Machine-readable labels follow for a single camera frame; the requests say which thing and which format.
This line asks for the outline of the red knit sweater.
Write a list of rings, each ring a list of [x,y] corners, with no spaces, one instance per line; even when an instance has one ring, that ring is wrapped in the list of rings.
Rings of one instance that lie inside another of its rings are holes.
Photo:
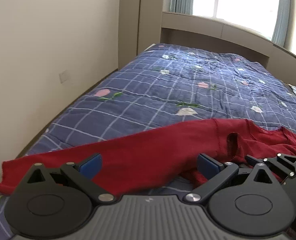
[[[0,193],[10,195],[35,163],[57,168],[102,156],[94,183],[117,196],[158,188],[177,176],[195,186],[205,182],[197,172],[197,156],[204,153],[219,162],[245,163],[245,156],[272,158],[278,153],[296,156],[296,134],[281,127],[267,131],[247,119],[185,121],[126,137],[25,156],[2,165]]]

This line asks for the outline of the blue plaid floral quilt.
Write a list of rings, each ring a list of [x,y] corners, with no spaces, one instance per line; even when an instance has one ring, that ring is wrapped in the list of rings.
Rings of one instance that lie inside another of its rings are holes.
[[[296,134],[290,91],[240,55],[157,44],[69,106],[25,156],[207,119]],[[267,165],[232,163],[238,174],[204,203],[183,201],[202,185],[183,176],[97,203],[65,183],[62,165],[35,163],[12,194],[0,193],[0,239],[293,239],[282,179]]]

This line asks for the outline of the right blue curtain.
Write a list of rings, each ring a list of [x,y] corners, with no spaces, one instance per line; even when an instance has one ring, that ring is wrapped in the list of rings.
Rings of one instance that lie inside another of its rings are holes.
[[[284,47],[290,18],[291,0],[279,0],[277,20],[272,42],[279,47]]]

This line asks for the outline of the beige window sill cabinet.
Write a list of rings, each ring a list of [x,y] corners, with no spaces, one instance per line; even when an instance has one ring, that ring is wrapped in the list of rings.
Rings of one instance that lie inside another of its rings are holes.
[[[263,65],[273,76],[296,86],[296,55],[271,41],[228,23],[164,12],[161,42],[234,53]]]

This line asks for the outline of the left beige wardrobe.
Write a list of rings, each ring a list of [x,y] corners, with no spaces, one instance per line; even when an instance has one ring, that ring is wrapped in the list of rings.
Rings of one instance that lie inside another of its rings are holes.
[[[163,0],[120,0],[118,68],[160,42]]]

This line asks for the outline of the window with white frame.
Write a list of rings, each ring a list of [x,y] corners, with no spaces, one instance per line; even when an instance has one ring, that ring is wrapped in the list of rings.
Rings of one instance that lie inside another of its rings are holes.
[[[194,0],[192,14],[213,18],[272,39],[279,0]]]

